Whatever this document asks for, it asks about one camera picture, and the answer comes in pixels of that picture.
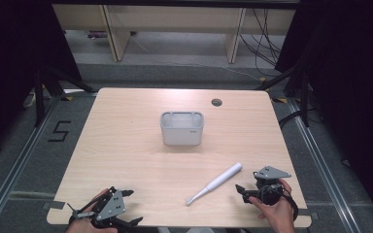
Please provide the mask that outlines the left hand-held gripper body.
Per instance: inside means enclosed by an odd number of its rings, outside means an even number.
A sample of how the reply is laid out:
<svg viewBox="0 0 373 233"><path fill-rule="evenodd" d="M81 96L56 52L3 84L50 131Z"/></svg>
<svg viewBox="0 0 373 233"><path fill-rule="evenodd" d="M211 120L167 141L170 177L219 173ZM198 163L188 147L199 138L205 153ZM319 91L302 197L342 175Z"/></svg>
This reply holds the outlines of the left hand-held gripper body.
<svg viewBox="0 0 373 233"><path fill-rule="evenodd" d="M119 190L112 186L101 191L80 209L74 209L69 205L72 210L69 224L75 219L87 217L96 228L125 229L126 227L121 227L116 222L118 215L124 213L123 198Z"/></svg>

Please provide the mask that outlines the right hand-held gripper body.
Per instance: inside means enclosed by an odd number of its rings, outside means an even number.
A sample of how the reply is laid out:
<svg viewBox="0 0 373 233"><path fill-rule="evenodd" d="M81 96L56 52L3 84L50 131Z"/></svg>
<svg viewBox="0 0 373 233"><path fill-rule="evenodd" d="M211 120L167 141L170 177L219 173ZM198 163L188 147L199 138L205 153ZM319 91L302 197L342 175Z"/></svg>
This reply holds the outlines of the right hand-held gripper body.
<svg viewBox="0 0 373 233"><path fill-rule="evenodd" d="M266 205L275 205L281 197L284 197L284 187L280 179L290 177L290 173L272 166L265 166L254 172L255 185L258 188L256 198Z"/></svg>

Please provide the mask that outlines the white electric toothbrush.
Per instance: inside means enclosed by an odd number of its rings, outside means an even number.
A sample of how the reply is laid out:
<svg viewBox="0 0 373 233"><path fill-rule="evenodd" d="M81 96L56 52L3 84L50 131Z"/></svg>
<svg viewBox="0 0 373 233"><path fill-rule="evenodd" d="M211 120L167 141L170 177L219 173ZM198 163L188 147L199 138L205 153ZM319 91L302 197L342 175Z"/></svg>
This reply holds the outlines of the white electric toothbrush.
<svg viewBox="0 0 373 233"><path fill-rule="evenodd" d="M230 168L228 168L227 170L222 172L220 175L218 175L216 178L214 178L212 181L210 181L203 189L201 189L194 196L187 198L186 205L187 206L191 205L195 200L215 190L217 187L219 187L221 184L228 181L230 178L235 176L241 170L242 170L242 164L239 162L235 163Z"/></svg>

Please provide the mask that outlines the grey plastic container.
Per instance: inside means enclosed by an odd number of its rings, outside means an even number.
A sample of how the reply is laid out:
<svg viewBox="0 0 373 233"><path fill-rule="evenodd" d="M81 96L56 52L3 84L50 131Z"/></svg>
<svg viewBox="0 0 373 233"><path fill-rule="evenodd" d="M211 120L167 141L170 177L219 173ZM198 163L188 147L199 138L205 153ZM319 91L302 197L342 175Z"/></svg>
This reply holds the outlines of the grey plastic container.
<svg viewBox="0 0 373 233"><path fill-rule="evenodd" d="M165 112L160 116L163 143L197 146L202 142L204 116L199 112Z"/></svg>

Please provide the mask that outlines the person's right hand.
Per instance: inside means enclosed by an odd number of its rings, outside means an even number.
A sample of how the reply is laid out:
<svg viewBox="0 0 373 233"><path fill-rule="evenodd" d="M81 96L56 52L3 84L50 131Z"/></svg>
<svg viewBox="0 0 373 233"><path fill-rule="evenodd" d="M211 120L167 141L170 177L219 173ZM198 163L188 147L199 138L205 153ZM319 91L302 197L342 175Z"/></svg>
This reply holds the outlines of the person's right hand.
<svg viewBox="0 0 373 233"><path fill-rule="evenodd" d="M260 210L258 217L266 218L275 233L295 233L293 207L287 200L287 196L291 195L291 187L283 179L280 179L280 183L285 190L284 197L275 205L265 205L253 196L249 197L249 201Z"/></svg>

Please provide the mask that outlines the person's left hand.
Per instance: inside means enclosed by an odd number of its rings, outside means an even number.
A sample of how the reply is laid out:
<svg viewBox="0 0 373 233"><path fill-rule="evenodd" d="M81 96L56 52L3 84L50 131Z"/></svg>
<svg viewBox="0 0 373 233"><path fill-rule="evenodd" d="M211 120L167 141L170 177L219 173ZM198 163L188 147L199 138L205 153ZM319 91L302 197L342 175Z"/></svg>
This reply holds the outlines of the person's left hand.
<svg viewBox="0 0 373 233"><path fill-rule="evenodd" d="M65 233L118 233L116 228L96 228L89 218L75 219L67 227Z"/></svg>

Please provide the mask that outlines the black metal stand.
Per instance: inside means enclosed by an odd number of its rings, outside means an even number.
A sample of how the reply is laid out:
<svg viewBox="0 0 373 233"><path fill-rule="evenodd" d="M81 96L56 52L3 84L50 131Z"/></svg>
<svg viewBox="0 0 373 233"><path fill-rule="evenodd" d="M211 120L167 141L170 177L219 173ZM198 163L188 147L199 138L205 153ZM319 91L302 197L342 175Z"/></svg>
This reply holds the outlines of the black metal stand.
<svg viewBox="0 0 373 233"><path fill-rule="evenodd" d="M97 89L85 84L82 79L74 78L60 69L51 66L42 66L37 70L34 78L36 98L35 126L39 126L45 117L44 88L48 90L51 96L55 97L61 97L65 93L59 83L60 80L66 81L88 93L97 92Z"/></svg>
<svg viewBox="0 0 373 233"><path fill-rule="evenodd" d="M279 75L278 77L264 82L261 86L257 87L256 90L266 90L273 85L282 82L283 80L288 79L287 85L284 90L286 97L294 97L296 94L299 95L300 107L297 111L290 114L289 116L284 117L279 121L281 128L285 124L295 117L300 117L301 121L306 127L309 126L308 122L308 75L307 69L304 65L295 64L293 67L289 68L287 71Z"/></svg>

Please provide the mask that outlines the black curtain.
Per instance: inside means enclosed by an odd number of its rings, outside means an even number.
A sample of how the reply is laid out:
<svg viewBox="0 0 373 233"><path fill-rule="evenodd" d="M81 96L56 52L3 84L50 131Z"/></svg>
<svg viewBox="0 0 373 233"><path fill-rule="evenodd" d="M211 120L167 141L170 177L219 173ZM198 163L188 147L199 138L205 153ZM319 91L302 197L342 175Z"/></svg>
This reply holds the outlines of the black curtain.
<svg viewBox="0 0 373 233"><path fill-rule="evenodd" d="M0 0L0 138L46 67L81 78L52 1Z"/></svg>
<svg viewBox="0 0 373 233"><path fill-rule="evenodd" d="M373 201L373 0L300 0L276 65L290 68L333 16L309 82L325 121Z"/></svg>

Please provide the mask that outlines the grey floor rail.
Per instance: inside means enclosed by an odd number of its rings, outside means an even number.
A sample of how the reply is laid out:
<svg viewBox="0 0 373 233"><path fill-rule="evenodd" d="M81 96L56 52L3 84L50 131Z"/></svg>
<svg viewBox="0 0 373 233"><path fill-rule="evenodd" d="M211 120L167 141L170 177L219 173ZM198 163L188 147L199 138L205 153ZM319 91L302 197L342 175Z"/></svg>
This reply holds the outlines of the grey floor rail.
<svg viewBox="0 0 373 233"><path fill-rule="evenodd" d="M21 152L17 156L17 160L12 166L9 174L0 185L0 214L2 213L11 192L13 191L17 181L23 172L27 162L29 161L32 151L36 148L43 132L45 131L47 122L49 121L55 107L60 101L59 97L52 97L48 105L45 107L44 116L41 121L35 126L30 133L25 145L23 146Z"/></svg>
<svg viewBox="0 0 373 233"><path fill-rule="evenodd" d="M348 233L362 233L354 213L326 164L310 128L304 123L301 116L297 116L295 121L346 231Z"/></svg>

